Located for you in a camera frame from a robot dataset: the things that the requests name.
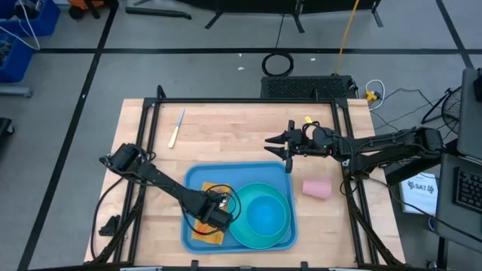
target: white cable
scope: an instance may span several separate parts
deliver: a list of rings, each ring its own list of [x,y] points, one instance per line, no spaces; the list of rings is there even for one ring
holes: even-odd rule
[[[380,83],[380,85],[382,85],[382,102],[380,102],[380,104],[377,105],[377,106],[375,106],[374,108],[370,108],[370,111],[379,108],[380,106],[382,106],[383,101],[385,101],[385,85],[383,84],[383,82],[382,82],[381,80],[373,79],[373,80],[368,81],[368,83],[365,84],[365,92],[368,91],[368,85],[369,85],[370,83],[373,83],[373,82],[378,82],[378,83]]]
[[[23,6],[22,0],[18,0],[18,2],[20,3],[20,6],[22,6],[23,13],[25,14],[25,20],[27,21],[27,24],[29,25],[30,31],[32,31],[32,35],[33,35],[33,38],[34,38],[34,40],[35,40],[35,43],[37,44],[37,47],[33,47],[32,45],[30,45],[29,43],[27,43],[26,41],[24,41],[21,37],[15,35],[14,33],[6,30],[5,28],[3,28],[3,27],[1,27],[1,26],[0,26],[0,29],[3,30],[3,31],[5,31],[7,34],[11,35],[12,37],[16,38],[17,40],[22,41],[26,46],[32,48],[33,50],[40,50],[40,44],[38,43],[37,36],[35,35],[35,32],[33,31],[32,25],[30,24],[29,16],[27,15],[27,10],[26,10],[25,7]],[[30,36],[30,34],[23,28],[20,19],[19,19],[18,23],[20,24],[20,27],[23,29],[23,31],[24,31],[28,36]]]

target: yellow cable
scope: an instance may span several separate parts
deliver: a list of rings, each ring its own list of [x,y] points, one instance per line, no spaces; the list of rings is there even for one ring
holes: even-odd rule
[[[352,25],[353,17],[355,16],[355,11],[356,11],[356,8],[358,7],[359,2],[360,0],[356,0],[355,6],[353,6],[352,15],[349,16],[348,25],[346,25],[345,35],[343,35],[343,41],[341,42],[340,52],[338,53],[338,66],[334,72],[336,75],[338,75],[338,72],[340,71],[341,59],[343,58],[343,48],[345,47],[346,37],[348,37],[349,28]]]

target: yellow handle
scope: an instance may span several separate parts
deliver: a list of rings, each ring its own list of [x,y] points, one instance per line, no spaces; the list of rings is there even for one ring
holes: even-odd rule
[[[179,126],[177,126],[177,127],[174,129],[174,132],[172,133],[171,141],[169,142],[169,148],[173,148],[173,147],[174,147],[175,139],[178,137],[178,131],[179,131]]]

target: blue container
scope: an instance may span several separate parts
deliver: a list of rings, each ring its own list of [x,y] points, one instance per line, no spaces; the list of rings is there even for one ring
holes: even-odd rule
[[[16,0],[0,0],[0,19],[10,19],[14,15],[14,6]],[[40,14],[35,19],[30,20],[33,31],[36,36],[52,35],[55,30],[55,25],[59,20],[60,9],[53,2],[53,0],[44,0],[44,4],[41,7]],[[0,20],[0,26],[4,29],[19,35],[21,37],[27,37],[28,35],[20,27],[22,24],[23,28],[30,34],[29,24],[26,20]]]
[[[239,190],[247,184],[256,182],[275,187],[288,200],[291,211],[288,232],[281,242],[270,248],[258,250],[248,248],[236,241],[229,230],[224,233],[224,241],[221,245],[192,240],[193,232],[189,229],[186,222],[183,221],[181,240],[187,251],[195,254],[281,251],[292,247],[296,243],[297,221],[294,212],[293,187],[291,186],[290,175],[285,173],[284,164],[279,162],[202,164],[193,166],[186,173],[185,186],[187,188],[200,190],[205,181],[216,184],[228,184],[234,190]],[[194,218],[189,217],[188,219],[191,225],[194,225]]]
[[[33,50],[8,34],[0,34],[0,41],[6,38],[13,41],[13,44],[7,59],[3,62],[3,65],[0,65],[0,83],[19,82],[23,79],[29,67]]]

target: blue tray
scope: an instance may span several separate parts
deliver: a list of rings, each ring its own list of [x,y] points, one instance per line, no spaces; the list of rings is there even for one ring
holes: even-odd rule
[[[234,190],[238,190],[242,186],[253,182],[263,182],[278,188],[290,205],[291,224],[288,233],[280,243],[263,251],[280,251],[294,245],[297,238],[294,195],[290,175],[285,173],[285,165],[279,162],[202,164],[190,168],[185,176],[185,186],[191,189],[200,190],[203,182],[206,181],[216,184],[228,184]],[[194,225],[194,218],[189,218],[189,222],[191,222],[191,225]],[[192,230],[189,229],[186,222],[183,221],[181,240],[183,246],[190,253],[214,254],[260,251],[241,245],[235,240],[229,230],[224,233],[222,245],[213,245],[192,240],[191,237]]]

